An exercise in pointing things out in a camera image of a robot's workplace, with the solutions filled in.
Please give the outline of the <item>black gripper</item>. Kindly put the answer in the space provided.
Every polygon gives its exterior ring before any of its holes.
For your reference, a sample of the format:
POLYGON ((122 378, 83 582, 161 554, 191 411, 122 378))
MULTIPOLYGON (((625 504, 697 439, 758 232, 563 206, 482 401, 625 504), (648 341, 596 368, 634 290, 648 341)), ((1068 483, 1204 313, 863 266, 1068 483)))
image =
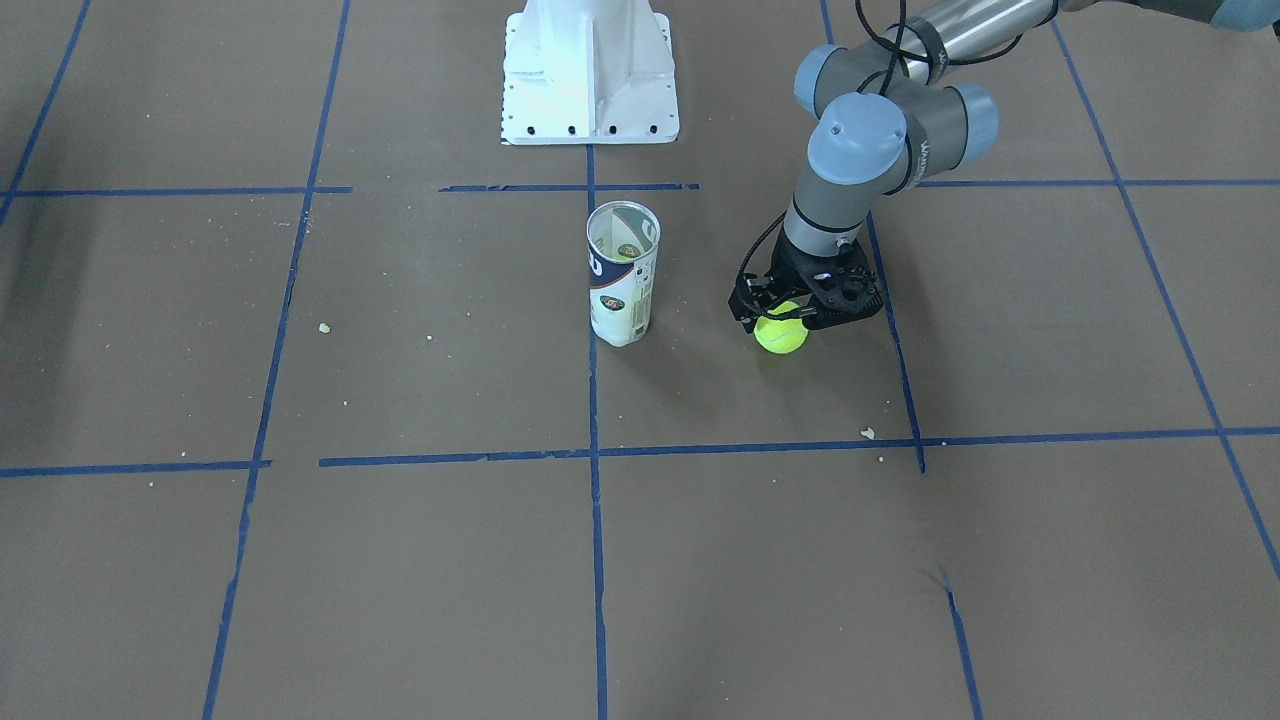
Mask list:
POLYGON ((735 278, 728 306, 744 332, 751 334, 756 323, 786 300, 808 296, 822 311, 836 311, 840 255, 820 256, 797 247, 787 236, 778 236, 765 275, 740 272, 735 278))

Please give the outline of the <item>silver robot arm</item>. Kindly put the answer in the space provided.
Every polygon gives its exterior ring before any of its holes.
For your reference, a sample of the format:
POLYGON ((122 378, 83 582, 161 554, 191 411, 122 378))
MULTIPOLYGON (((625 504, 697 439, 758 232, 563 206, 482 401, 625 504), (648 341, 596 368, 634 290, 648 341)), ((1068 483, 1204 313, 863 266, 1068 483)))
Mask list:
POLYGON ((741 270, 733 319, 768 329, 822 331, 879 314, 886 297, 859 237, 877 199, 984 156, 998 137, 995 99, 943 85, 954 67, 991 61, 1021 36, 1084 1, 940 1, 902 12, 865 44, 815 47, 794 94, 815 118, 790 205, 765 231, 767 272, 741 270))

